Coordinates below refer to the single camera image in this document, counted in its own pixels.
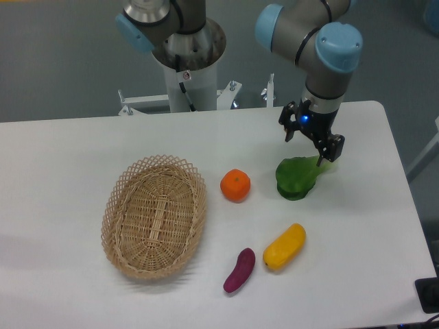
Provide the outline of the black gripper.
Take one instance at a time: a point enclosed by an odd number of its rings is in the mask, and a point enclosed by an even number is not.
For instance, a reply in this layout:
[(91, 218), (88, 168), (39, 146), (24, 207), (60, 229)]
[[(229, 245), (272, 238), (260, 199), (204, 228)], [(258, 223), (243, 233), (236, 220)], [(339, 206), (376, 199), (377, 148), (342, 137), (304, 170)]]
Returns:
[(294, 132), (299, 130), (300, 125), (300, 131), (316, 143), (319, 152), (316, 165), (319, 167), (323, 160), (335, 162), (341, 156), (345, 137), (331, 133), (338, 110), (322, 114), (314, 112), (311, 107), (310, 100), (301, 101), (299, 107), (295, 101), (291, 101), (283, 107), (278, 123), (284, 128), (285, 142), (293, 138)]

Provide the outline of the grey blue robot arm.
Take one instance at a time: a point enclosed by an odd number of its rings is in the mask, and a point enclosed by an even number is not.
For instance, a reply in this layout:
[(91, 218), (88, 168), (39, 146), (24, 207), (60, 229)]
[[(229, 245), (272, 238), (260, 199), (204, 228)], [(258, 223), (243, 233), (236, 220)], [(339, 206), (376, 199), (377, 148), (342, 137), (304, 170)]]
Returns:
[[(306, 74), (299, 102), (287, 104), (279, 122), (286, 139), (309, 138), (321, 160), (337, 160), (344, 137), (331, 127), (359, 64), (360, 32), (340, 22), (352, 1), (297, 1), (291, 8), (268, 5), (254, 28), (257, 42)], [(217, 109), (216, 79), (208, 73), (226, 48), (223, 29), (206, 15), (204, 1), (124, 1), (116, 26), (140, 53), (151, 53), (168, 74), (173, 112)]]

